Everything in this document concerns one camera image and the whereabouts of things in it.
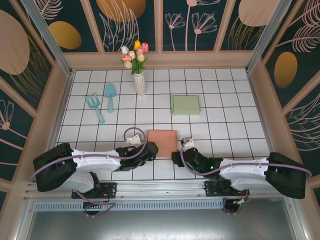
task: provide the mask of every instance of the small white object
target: small white object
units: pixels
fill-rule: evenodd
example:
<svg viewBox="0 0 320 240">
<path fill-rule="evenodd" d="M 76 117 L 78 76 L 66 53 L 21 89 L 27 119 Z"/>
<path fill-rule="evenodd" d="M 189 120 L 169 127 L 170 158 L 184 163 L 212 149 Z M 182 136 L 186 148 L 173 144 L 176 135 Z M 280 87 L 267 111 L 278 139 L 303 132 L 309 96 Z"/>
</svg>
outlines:
<svg viewBox="0 0 320 240">
<path fill-rule="evenodd" d="M 191 137 L 185 137 L 182 139 L 182 141 L 186 141 L 186 140 L 189 140 L 189 141 L 185 143 L 184 151 L 187 151 L 188 149 L 192 149 L 195 147 L 194 141 Z"/>
<path fill-rule="evenodd" d="M 139 134 L 137 133 L 133 137 L 127 137 L 125 143 L 130 145 L 141 145 L 141 139 Z"/>
</svg>

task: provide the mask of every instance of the white tulip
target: white tulip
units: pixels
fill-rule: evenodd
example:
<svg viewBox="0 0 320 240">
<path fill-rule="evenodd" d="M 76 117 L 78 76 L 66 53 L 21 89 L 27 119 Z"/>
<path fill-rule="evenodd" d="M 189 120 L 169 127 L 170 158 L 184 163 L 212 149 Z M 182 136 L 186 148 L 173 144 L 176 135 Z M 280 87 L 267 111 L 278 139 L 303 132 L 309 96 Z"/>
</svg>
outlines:
<svg viewBox="0 0 320 240">
<path fill-rule="evenodd" d="M 125 66 L 126 69 L 131 69 L 131 68 L 132 68 L 132 62 L 130 62 L 130 61 L 125 61 L 125 62 L 124 62 L 124 66 Z"/>
<path fill-rule="evenodd" d="M 144 54 L 142 53 L 142 52 L 140 52 L 139 54 L 138 54 L 138 61 L 139 62 L 143 62 L 144 60 L 145 60 L 145 56 L 144 56 Z"/>
<path fill-rule="evenodd" d="M 121 51 L 122 51 L 122 54 L 128 54 L 129 53 L 129 48 L 127 48 L 126 46 L 122 46 L 121 47 Z"/>
<path fill-rule="evenodd" d="M 130 52 L 128 53 L 128 55 L 131 57 L 131 59 L 135 59 L 135 58 L 136 58 L 136 54 L 135 54 L 134 51 L 130 51 Z"/>
</svg>

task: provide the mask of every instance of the teal toy shovel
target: teal toy shovel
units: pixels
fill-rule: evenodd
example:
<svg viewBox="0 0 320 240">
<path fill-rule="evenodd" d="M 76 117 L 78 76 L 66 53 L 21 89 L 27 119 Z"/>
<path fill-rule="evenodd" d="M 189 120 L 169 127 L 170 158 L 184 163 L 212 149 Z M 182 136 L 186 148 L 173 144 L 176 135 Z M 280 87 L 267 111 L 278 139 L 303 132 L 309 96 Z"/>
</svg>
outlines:
<svg viewBox="0 0 320 240">
<path fill-rule="evenodd" d="M 116 91 L 115 85 L 113 85 L 112 83 L 108 83 L 105 86 L 104 97 L 109 98 L 109 105 L 108 105 L 108 112 L 109 113 L 114 112 L 114 102 L 113 102 L 112 98 L 115 96 L 117 96 L 117 91 Z"/>
</svg>

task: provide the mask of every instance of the white vase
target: white vase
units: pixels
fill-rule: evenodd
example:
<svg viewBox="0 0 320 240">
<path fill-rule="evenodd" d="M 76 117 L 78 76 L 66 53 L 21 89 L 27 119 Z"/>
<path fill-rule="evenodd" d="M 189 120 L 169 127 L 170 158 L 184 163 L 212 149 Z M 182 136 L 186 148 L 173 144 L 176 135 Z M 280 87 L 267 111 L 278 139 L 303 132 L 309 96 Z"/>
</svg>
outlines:
<svg viewBox="0 0 320 240">
<path fill-rule="evenodd" d="M 136 94 L 139 96 L 144 96 L 146 95 L 147 88 L 146 88 L 146 81 L 145 81 L 145 75 L 144 73 L 135 73 L 133 75 L 134 77 L 134 85 L 135 85 L 135 91 Z"/>
</svg>

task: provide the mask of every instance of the yellow tulip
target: yellow tulip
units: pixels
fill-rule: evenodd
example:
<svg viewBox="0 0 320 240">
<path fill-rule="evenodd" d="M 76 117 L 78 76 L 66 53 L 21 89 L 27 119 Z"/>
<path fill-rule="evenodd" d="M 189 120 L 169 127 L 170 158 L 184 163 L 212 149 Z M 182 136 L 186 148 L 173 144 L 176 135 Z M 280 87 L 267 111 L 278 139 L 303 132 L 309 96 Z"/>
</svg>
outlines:
<svg viewBox="0 0 320 240">
<path fill-rule="evenodd" d="M 138 48 L 140 48 L 140 46 L 141 46 L 140 41 L 139 41 L 139 40 L 135 41 L 135 43 L 134 43 L 134 50 L 138 50 Z"/>
</svg>

